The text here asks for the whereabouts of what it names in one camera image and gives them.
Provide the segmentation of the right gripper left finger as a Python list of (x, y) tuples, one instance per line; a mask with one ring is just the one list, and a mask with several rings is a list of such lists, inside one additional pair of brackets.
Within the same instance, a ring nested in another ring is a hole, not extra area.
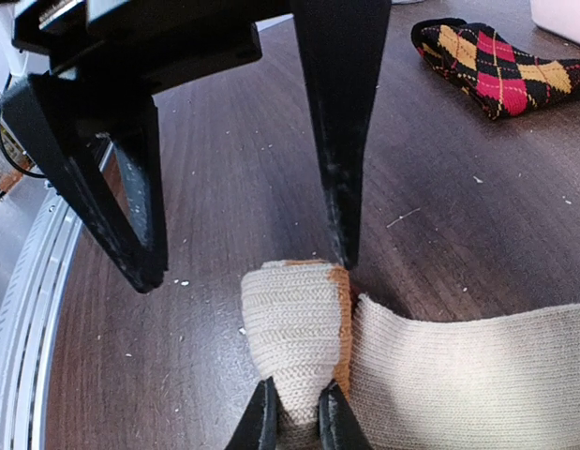
[(278, 394), (272, 377), (261, 380), (234, 430), (226, 450), (275, 450)]

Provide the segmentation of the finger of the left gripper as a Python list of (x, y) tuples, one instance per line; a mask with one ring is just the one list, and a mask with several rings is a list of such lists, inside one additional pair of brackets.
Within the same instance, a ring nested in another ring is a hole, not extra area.
[(320, 181), (336, 258), (359, 259), (364, 150), (391, 2), (293, 1)]
[[(23, 149), (130, 285), (139, 293), (159, 287), (168, 244), (158, 113), (150, 93), (116, 82), (29, 74), (6, 91), (0, 109)], [(114, 147), (127, 212), (86, 146), (95, 136)]]

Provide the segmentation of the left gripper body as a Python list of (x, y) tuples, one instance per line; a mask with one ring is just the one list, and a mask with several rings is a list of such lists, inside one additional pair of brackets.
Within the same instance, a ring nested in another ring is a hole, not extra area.
[(18, 1), (12, 43), (53, 76), (144, 84), (154, 94), (262, 56), (257, 24), (287, 1)]

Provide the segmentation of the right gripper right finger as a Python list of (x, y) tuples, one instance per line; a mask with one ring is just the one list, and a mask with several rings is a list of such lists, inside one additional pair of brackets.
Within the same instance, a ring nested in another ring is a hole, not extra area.
[(336, 380), (321, 391), (318, 419), (322, 449), (373, 449)]

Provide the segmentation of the beige striped sock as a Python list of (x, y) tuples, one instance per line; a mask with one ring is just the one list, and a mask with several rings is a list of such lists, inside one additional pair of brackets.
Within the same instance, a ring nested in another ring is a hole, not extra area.
[(267, 262), (241, 292), (281, 449), (320, 448), (333, 381), (376, 449), (580, 449), (580, 304), (416, 321), (352, 301), (348, 272), (324, 261)]

